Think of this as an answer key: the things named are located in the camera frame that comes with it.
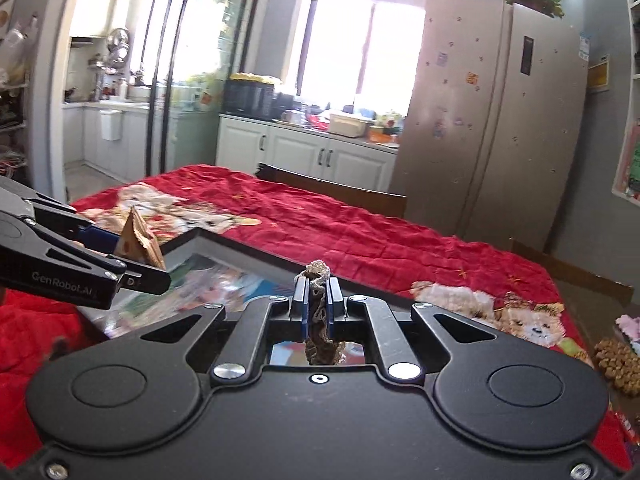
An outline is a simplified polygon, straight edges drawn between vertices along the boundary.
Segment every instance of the silver bolt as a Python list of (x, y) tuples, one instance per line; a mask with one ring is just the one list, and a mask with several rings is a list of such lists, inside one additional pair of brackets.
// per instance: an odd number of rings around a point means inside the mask
[(422, 372), (418, 365), (412, 363), (396, 363), (391, 365), (388, 371), (390, 376), (403, 381), (415, 379)]
[(324, 383), (328, 383), (329, 382), (329, 377), (327, 377), (326, 375), (322, 375), (322, 374), (315, 374), (315, 375), (312, 375), (311, 377), (309, 377), (309, 380), (312, 383), (324, 384)]
[(571, 469), (571, 478), (574, 480), (587, 480), (591, 476), (591, 466), (589, 464), (578, 464)]
[(246, 368), (236, 363), (223, 363), (213, 368), (213, 373), (220, 379), (237, 379), (246, 373)]
[(66, 480), (69, 476), (69, 471), (62, 464), (49, 464), (45, 468), (45, 473), (51, 480)]

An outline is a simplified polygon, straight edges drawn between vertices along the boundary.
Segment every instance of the brown wrapper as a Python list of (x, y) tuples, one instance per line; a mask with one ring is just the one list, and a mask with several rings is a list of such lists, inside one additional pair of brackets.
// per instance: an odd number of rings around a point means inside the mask
[(158, 240), (146, 227), (144, 219), (135, 207), (129, 211), (129, 217), (122, 228), (113, 254), (141, 264), (166, 269)]

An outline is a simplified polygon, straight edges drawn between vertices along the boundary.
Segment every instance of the black microwave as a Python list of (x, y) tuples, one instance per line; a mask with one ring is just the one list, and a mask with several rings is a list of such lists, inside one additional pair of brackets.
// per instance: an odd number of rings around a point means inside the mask
[(225, 114), (269, 121), (273, 115), (275, 85), (243, 79), (227, 79), (222, 99)]

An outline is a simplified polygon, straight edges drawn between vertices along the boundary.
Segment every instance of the refrigerator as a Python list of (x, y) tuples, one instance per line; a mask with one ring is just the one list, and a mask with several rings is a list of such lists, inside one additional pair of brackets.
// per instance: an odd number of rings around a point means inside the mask
[(580, 131), (588, 42), (502, 0), (427, 0), (390, 192), (405, 218), (507, 250), (542, 250)]
[(224, 83), (244, 67), (257, 1), (152, 1), (142, 52), (147, 176), (215, 163)]

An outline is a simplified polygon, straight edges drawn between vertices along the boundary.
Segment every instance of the red blanket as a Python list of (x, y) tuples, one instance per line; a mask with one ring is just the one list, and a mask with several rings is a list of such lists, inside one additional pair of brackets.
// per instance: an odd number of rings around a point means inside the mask
[[(519, 256), (483, 243), (442, 237), (431, 229), (372, 215), (325, 196), (210, 166), (188, 166), (145, 182), (187, 199), (179, 203), (189, 209), (187, 215), (178, 214), (180, 226), (170, 222), (162, 232), (160, 226), (168, 222), (162, 215), (154, 219), (156, 224), (150, 223), (161, 239), (199, 222), (211, 225), (210, 217), (199, 213), (213, 204), (236, 215), (231, 220), (218, 218), (216, 222), (222, 223), (213, 228), (229, 238), (301, 264), (322, 259), (336, 276), (403, 296), (415, 297), (415, 283), (433, 282), (495, 298), (513, 292), (538, 306), (561, 302), (546, 271)], [(104, 214), (118, 202), (122, 205), (122, 197), (110, 189), (75, 206), (95, 218), (96, 210)], [(583, 346), (568, 314), (562, 312), (560, 319), (565, 339)], [(72, 348), (90, 343), (73, 306), (9, 291), (0, 308), (0, 461), (8, 466), (18, 465), (40, 446), (24, 406), (24, 391), (59, 336)], [(622, 439), (619, 424), (607, 415), (594, 443), (612, 462), (629, 468)]]

